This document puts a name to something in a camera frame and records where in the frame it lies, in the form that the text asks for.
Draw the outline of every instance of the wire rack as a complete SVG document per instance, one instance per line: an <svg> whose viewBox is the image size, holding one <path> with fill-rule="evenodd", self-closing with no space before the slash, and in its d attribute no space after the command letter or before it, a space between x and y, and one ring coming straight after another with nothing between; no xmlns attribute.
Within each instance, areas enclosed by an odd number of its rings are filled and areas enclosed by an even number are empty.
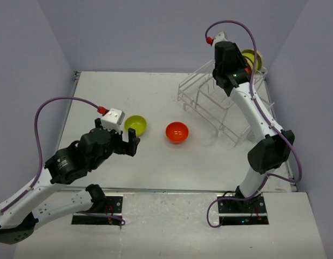
<svg viewBox="0 0 333 259"><path fill-rule="evenodd" d="M225 91L215 84L212 76L214 61L190 74L178 86L178 101L183 101L183 109L194 110L215 129L216 137L224 133L232 139L235 146L244 138L254 141L254 135L244 115L235 103L227 97ZM254 85L258 94L270 111L274 103L270 103L266 89L261 87L267 75L267 69L262 68L254 75Z"/></svg>

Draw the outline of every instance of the purple cable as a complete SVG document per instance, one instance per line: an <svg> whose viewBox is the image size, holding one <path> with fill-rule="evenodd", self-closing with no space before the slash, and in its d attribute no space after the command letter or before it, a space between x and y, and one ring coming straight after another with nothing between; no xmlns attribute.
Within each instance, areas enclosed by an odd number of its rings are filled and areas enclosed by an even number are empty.
<svg viewBox="0 0 333 259"><path fill-rule="evenodd" d="M55 97L52 99L47 100L44 102L40 107L38 108L36 115L35 115L35 121L34 121L34 129L35 129L35 136L36 136L36 142L37 142L37 148L38 148L38 155L39 155L39 166L37 175L35 176L34 180L32 181L31 185L29 186L31 189L36 185L37 181L39 180L39 177L42 173L43 169L43 153L42 153L42 147L40 146L40 140L39 140L39 134L38 134L38 118L39 114L42 111L42 109L49 103L56 101L56 100L76 100L76 101L82 101L84 103L87 103L89 105L92 105L94 108L98 109L99 106L92 103L91 101L77 98L77 97ZM14 200L12 200L8 205L6 205L3 209L1 209L0 213L5 212L7 209L11 208L15 203L17 203L19 200L21 200L29 191L25 190L23 191L19 196L17 196Z"/></svg>
<svg viewBox="0 0 333 259"><path fill-rule="evenodd" d="M113 219L113 220L118 220L121 222L121 226L125 225L125 220L120 218L120 217L116 217L116 216L111 216L111 215L104 215L104 214L94 214L94 213L87 213L87 212L78 212L80 214L84 214L86 216L91 216L91 217L105 217L107 219Z"/></svg>
<svg viewBox="0 0 333 259"><path fill-rule="evenodd" d="M216 202L219 202L219 201L223 201L223 200L233 200L233 201L248 201L250 199L252 199L257 193L260 192L260 190L263 188L263 186L266 184L267 182L267 179L269 176L274 176L274 177L277 177L279 179L282 179L284 181L287 181L287 182L290 182L290 183L299 183L301 180L302 180L302 175L303 175L303 171L302 171L302 165L301 165L301 161L300 161L300 158L296 152L296 150L294 149L293 145L290 143L290 141L288 141L287 138L285 138L285 136L280 132L278 131L277 128L275 128L272 123L268 120L267 116L265 115L265 113L263 112L260 104L257 102L256 99L253 98L253 81L254 81L254 72L255 72L255 68L256 68L256 61L257 61L257 48L256 48L256 42L255 42L255 39L253 37L253 34L251 33L251 31L242 23L240 22L237 22L237 21L233 21L233 20L223 20L223 21L218 21L216 23L213 23L210 27L208 27L208 29L206 30L205 32L205 38L207 39L207 33L208 31L218 25L218 24L221 24L221 23L234 23L234 24L237 24L241 27L243 27L246 32L249 34L250 38L252 39L252 42L253 42L253 46L254 46L254 64L253 64L253 69L252 69L252 75L250 76L250 81L249 81L249 88L250 88L250 92L251 92L251 96L252 96L252 99L254 101L254 104L256 106L256 108L258 109L259 113L262 115L262 117L264 118L264 120L267 122L268 126L270 126L271 129L273 129L273 131L275 131L281 138L282 140L286 143L286 145L290 148L290 150L292 151L295 159L296 159L296 162L297 162L297 166L298 166L298 179L297 180L290 180L290 179L287 179L285 177L282 177L282 176L279 176L277 174L267 174L266 175L266 178L264 179L263 183L261 184L261 186L259 187L259 189L251 196L247 197L247 198L234 198L234 197L222 197L222 198L219 198L219 199L216 199L215 201L213 201L208 209L207 209L207 223L212 227L212 228L217 228L217 227L220 227L220 224L217 225L217 226L214 226L212 225L210 222L209 222L209 210L210 208L213 206L213 204L215 204Z"/></svg>

